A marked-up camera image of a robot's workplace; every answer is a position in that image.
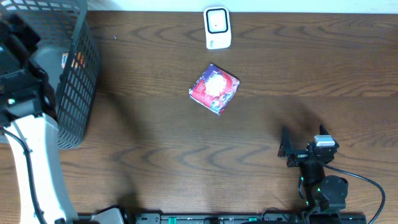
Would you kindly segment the red purple snack package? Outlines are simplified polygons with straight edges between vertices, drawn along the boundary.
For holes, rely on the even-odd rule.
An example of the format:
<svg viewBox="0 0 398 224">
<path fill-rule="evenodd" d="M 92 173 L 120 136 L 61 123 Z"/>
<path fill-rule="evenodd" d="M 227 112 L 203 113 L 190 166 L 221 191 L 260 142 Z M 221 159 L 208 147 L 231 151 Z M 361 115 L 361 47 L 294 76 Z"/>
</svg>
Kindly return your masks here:
<svg viewBox="0 0 398 224">
<path fill-rule="evenodd" d="M 210 64 L 189 89 L 191 99 L 220 115 L 232 100 L 240 80 L 216 65 Z"/>
</svg>

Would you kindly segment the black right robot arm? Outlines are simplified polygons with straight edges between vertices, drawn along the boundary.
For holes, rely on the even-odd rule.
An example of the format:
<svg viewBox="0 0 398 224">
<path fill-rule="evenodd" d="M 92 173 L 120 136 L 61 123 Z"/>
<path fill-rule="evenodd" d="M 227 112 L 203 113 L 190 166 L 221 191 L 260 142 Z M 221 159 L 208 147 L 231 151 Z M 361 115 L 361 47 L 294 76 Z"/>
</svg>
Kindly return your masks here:
<svg viewBox="0 0 398 224">
<path fill-rule="evenodd" d="M 277 156 L 287 159 L 287 167 L 300 170 L 300 196 L 310 208 L 318 212 L 339 212 L 346 208 L 348 181 L 336 175 L 325 175 L 325 166 L 335 157 L 339 144 L 324 126 L 305 149 L 294 149 L 289 130 L 282 129 L 280 148 Z"/>
</svg>

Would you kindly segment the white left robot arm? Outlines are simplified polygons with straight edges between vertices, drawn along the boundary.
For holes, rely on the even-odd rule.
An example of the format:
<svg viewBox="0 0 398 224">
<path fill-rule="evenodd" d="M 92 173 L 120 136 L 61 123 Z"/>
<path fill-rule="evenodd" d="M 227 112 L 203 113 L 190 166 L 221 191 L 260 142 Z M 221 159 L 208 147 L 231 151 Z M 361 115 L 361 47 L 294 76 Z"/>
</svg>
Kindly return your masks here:
<svg viewBox="0 0 398 224">
<path fill-rule="evenodd" d="M 70 201 L 58 150 L 55 93 L 32 54 L 39 35 L 23 18 L 1 19 L 1 135 L 13 153 L 21 223 L 124 223 L 118 207 L 79 215 Z"/>
</svg>

